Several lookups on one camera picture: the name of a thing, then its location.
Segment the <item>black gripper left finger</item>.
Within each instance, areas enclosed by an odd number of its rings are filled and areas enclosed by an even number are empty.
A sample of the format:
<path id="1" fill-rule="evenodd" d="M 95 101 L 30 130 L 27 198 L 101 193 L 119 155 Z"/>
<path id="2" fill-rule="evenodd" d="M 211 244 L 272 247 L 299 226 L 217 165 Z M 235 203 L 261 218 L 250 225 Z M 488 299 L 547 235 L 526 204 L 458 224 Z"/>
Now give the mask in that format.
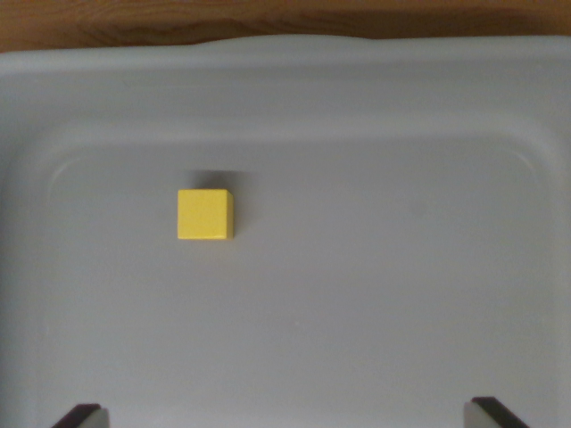
<path id="1" fill-rule="evenodd" d="M 108 428 L 109 412 L 96 403 L 82 403 L 73 407 L 53 428 Z"/>

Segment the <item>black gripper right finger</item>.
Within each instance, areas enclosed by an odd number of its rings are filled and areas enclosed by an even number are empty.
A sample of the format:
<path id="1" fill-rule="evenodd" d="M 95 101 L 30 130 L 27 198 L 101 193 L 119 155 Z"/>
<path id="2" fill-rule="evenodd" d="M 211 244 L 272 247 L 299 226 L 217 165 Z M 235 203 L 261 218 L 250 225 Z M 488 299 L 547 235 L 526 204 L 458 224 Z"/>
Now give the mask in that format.
<path id="1" fill-rule="evenodd" d="M 495 397 L 474 397 L 463 407 L 464 428 L 529 428 Z"/>

